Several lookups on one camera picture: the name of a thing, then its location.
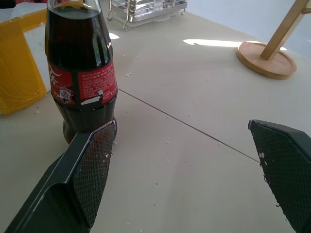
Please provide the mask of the yellow and white foam block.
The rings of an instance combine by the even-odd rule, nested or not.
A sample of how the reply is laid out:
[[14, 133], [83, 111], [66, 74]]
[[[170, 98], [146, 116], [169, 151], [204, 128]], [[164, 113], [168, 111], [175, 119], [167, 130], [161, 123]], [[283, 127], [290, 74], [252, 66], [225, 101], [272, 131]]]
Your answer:
[[50, 91], [44, 33], [47, 0], [0, 0], [0, 115]]

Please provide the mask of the wooden stand with round base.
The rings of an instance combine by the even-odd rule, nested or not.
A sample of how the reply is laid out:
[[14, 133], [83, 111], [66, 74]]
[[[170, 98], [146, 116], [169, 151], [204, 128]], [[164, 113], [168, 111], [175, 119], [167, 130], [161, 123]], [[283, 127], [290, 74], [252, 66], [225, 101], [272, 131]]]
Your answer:
[[245, 41], [236, 51], [238, 60], [251, 71], [276, 80], [288, 79], [297, 70], [294, 60], [280, 49], [306, 14], [311, 0], [295, 0], [267, 44]]

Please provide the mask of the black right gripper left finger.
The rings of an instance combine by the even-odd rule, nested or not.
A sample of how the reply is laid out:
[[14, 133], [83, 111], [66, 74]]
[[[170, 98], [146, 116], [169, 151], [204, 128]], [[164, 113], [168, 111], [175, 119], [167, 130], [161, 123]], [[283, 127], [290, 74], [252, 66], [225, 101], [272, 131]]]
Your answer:
[[116, 121], [77, 133], [4, 233], [90, 233], [104, 193]]

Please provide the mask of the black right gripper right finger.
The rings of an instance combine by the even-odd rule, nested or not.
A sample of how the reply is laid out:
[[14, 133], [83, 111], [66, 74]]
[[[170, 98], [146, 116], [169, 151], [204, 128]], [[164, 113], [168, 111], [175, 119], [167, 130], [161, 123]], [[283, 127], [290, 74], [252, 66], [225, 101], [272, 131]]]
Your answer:
[[250, 120], [264, 179], [296, 233], [311, 233], [311, 137], [281, 124]]

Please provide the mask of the cola bottle with red label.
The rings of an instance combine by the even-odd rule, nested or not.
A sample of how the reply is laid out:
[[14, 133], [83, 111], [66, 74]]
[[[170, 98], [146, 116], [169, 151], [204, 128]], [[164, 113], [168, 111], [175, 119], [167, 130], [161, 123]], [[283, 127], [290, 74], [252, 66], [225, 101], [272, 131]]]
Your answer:
[[113, 48], [99, 0], [48, 0], [45, 54], [66, 142], [115, 118]]

